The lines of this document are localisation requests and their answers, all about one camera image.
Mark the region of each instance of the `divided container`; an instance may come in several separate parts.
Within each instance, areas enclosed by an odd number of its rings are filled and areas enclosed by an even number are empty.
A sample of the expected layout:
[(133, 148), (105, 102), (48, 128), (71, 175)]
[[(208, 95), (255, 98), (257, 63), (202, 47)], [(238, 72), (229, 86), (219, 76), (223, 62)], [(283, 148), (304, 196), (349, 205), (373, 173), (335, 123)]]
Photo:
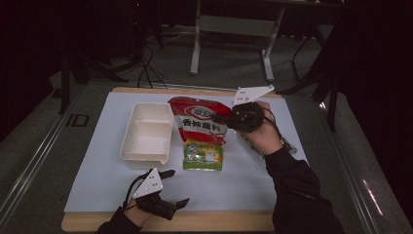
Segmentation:
[(168, 103), (138, 103), (125, 132), (121, 157), (132, 169), (161, 169), (169, 159), (173, 114)]

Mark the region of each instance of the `black sleeve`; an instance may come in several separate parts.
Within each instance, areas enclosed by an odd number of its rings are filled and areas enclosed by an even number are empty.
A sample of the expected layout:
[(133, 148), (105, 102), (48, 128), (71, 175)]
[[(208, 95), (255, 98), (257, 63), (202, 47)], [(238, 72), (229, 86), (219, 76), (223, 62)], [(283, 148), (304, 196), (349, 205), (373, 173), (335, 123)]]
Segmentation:
[(136, 226), (128, 219), (119, 207), (116, 213), (113, 214), (110, 221), (103, 223), (96, 234), (134, 234), (139, 232), (141, 227)]
[(295, 160), (284, 147), (266, 155), (265, 161), (277, 191), (277, 234), (343, 233), (331, 203), (320, 196), (319, 178), (305, 161)]

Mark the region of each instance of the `dark background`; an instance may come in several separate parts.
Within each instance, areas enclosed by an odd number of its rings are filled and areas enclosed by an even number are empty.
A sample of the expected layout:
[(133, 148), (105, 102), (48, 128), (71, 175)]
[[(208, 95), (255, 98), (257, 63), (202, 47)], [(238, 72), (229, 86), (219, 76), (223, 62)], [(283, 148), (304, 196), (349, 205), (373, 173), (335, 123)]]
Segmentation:
[[(60, 71), (62, 36), (100, 61), (127, 57), (136, 49), (129, 25), (131, 2), (67, 2), (3, 0), (0, 4), (0, 141), (53, 91), (49, 77)], [(195, 1), (161, 3), (162, 23), (194, 24)], [(222, 4), (208, 2), (205, 10), (264, 20), (271, 20), (275, 10), (222, 8)], [(348, 1), (319, 55), (322, 63), (316, 64), (340, 77), (340, 92), (346, 95), (411, 223), (412, 10), (411, 1)], [(302, 9), (287, 10), (281, 34), (311, 35), (314, 22), (331, 20), (335, 15), (319, 18), (318, 13), (304, 14)]]

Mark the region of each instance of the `brand logo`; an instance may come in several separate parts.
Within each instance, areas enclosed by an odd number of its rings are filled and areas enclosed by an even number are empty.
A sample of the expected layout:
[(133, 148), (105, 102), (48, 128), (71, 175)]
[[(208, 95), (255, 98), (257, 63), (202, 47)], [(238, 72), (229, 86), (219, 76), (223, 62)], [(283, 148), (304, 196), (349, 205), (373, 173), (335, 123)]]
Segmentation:
[(215, 112), (203, 106), (193, 105), (185, 108), (185, 114), (199, 120), (209, 120)]

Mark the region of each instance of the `red package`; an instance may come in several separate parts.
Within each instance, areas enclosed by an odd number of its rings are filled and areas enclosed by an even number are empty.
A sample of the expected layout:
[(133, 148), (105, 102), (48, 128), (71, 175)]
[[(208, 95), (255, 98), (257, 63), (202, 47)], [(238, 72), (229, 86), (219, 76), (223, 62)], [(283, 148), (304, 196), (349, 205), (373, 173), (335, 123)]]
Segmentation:
[(168, 101), (182, 140), (224, 144), (228, 127), (210, 119), (213, 114), (230, 116), (231, 108), (214, 100), (174, 97)]

